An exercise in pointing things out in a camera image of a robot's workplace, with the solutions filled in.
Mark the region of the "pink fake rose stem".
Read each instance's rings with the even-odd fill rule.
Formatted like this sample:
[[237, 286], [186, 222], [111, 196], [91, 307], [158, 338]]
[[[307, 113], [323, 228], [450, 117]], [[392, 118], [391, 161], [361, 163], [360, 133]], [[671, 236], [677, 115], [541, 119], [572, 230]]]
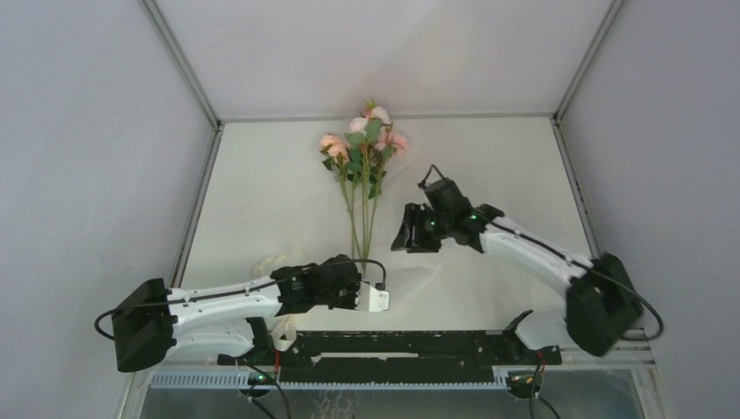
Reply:
[[371, 182], [373, 155], [370, 150], [371, 138], [367, 133], [367, 125], [370, 122], [366, 116], [355, 117], [350, 120], [345, 133], [348, 142], [345, 170], [346, 202], [352, 225], [353, 255], [358, 258], [369, 257], [372, 236], [369, 195], [373, 191]]
[[360, 151], [362, 154], [362, 168], [364, 166], [363, 154], [369, 144], [377, 141], [380, 136], [380, 131], [385, 128], [393, 128], [393, 122], [391, 121], [389, 114], [381, 106], [377, 106], [373, 100], [366, 102], [365, 117], [367, 118], [367, 124], [365, 127], [365, 140], [361, 143]]
[[335, 134], [324, 134], [319, 140], [319, 152], [324, 156], [322, 164], [334, 174], [345, 202], [350, 223], [351, 255], [358, 257], [360, 255], [360, 243], [354, 220], [354, 198], [351, 196], [352, 187], [348, 168], [348, 164], [351, 162], [350, 150], [350, 145]]
[[369, 144], [363, 154], [363, 238], [361, 257], [369, 258], [373, 241], [373, 230], [378, 199], [382, 194], [382, 184], [387, 176], [386, 165], [396, 156], [408, 149], [408, 141], [402, 134], [383, 128], [379, 139]]

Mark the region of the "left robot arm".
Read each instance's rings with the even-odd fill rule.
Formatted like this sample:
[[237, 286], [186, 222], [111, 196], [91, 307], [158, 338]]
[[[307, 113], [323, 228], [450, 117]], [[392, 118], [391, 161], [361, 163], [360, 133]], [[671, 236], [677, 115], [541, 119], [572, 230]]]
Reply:
[[106, 311], [116, 368], [132, 373], [186, 352], [243, 356], [253, 364], [271, 357], [273, 342], [253, 331], [251, 319], [307, 313], [316, 306], [354, 310], [362, 276], [354, 259], [339, 254], [322, 264], [281, 267], [260, 278], [208, 289], [167, 288], [163, 279], [139, 285]]

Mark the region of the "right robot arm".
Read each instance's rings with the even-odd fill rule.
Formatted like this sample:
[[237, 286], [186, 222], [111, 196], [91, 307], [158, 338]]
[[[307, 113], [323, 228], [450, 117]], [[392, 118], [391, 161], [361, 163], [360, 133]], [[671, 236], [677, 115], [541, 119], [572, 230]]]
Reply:
[[665, 323], [657, 310], [633, 286], [626, 267], [614, 254], [597, 258], [551, 244], [489, 204], [473, 206], [447, 177], [420, 182], [424, 204], [408, 203], [392, 251], [437, 253], [445, 239], [485, 255], [504, 258], [529, 272], [554, 291], [562, 305], [550, 311], [520, 313], [506, 327], [504, 351], [516, 363], [526, 363], [546, 347], [573, 344], [602, 357], [642, 317], [651, 313], [662, 336]]

